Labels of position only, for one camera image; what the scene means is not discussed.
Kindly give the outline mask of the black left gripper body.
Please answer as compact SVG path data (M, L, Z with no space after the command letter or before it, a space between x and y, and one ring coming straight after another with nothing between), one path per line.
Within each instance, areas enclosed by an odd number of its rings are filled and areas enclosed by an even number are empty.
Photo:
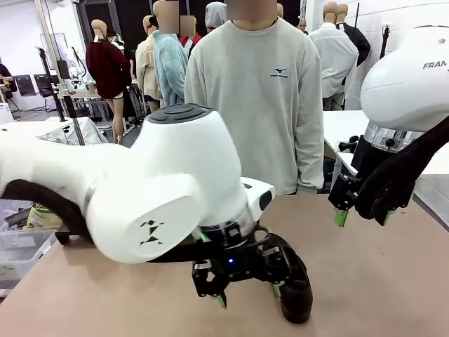
M208 250L192 263L192 279L206 281L208 274L229 281L267 280L261 244L223 247L206 245Z

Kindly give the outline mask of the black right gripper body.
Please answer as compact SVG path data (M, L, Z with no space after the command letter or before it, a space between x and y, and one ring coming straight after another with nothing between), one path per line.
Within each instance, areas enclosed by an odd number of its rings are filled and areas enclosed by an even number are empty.
M369 143L361 136L355 146L351 166L356 173L340 173L333 185L328 200L338 210L348 211L368 176L386 160L386 151Z

